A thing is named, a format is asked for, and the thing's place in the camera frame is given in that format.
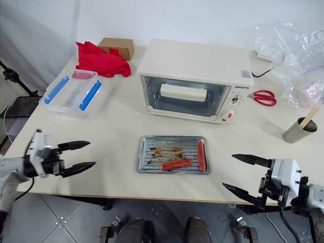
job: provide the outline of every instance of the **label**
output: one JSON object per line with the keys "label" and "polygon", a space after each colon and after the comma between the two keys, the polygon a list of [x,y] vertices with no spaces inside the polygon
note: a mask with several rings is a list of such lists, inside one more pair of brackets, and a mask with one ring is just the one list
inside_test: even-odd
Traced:
{"label": "label", "polygon": [[113,54],[113,55],[116,55],[116,56],[119,56],[119,50],[115,49],[115,48],[109,48],[109,53]]}
{"label": "label", "polygon": [[251,78],[250,70],[241,69],[241,76]]}
{"label": "label", "polygon": [[245,89],[245,90],[249,89],[249,87],[246,87],[246,86],[235,86],[235,88],[237,88],[237,89]]}

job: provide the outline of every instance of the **sausage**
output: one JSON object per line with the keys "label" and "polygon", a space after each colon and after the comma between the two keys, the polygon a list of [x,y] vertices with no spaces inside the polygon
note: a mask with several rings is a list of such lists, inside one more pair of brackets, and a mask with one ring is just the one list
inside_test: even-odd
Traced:
{"label": "sausage", "polygon": [[182,160],[170,160],[167,163],[161,165],[162,171],[168,171],[175,168],[182,168],[185,166],[190,166],[192,164],[191,159],[182,159]]}
{"label": "sausage", "polygon": [[200,172],[206,172],[205,147],[202,140],[198,141],[198,168]]}

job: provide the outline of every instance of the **cup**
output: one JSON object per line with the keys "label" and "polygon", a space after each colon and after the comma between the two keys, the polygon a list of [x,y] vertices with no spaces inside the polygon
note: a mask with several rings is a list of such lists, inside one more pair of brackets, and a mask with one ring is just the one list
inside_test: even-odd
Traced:
{"label": "cup", "polygon": [[295,143],[298,140],[308,136],[317,131],[317,125],[313,120],[304,127],[300,127],[300,123],[305,119],[304,117],[299,118],[285,133],[282,135],[283,139],[287,143]]}

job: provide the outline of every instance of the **white wall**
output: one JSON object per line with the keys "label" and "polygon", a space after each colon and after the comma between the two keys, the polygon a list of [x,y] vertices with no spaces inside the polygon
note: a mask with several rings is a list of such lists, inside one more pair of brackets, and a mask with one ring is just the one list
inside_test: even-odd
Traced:
{"label": "white wall", "polygon": [[75,41],[151,38],[244,46],[267,20],[324,27],[323,0],[1,0],[0,56],[43,91],[76,50]]}

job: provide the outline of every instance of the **oven window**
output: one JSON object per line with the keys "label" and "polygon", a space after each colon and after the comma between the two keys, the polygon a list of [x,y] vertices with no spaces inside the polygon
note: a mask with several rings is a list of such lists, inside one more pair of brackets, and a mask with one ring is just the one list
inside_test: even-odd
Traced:
{"label": "oven window", "polygon": [[[190,82],[162,77],[141,76],[145,90],[146,102],[154,109],[174,111],[210,117],[217,115],[220,107],[230,90],[230,86]],[[171,98],[161,95],[163,84],[180,88],[195,88],[206,90],[203,101],[194,101],[183,98]]]}

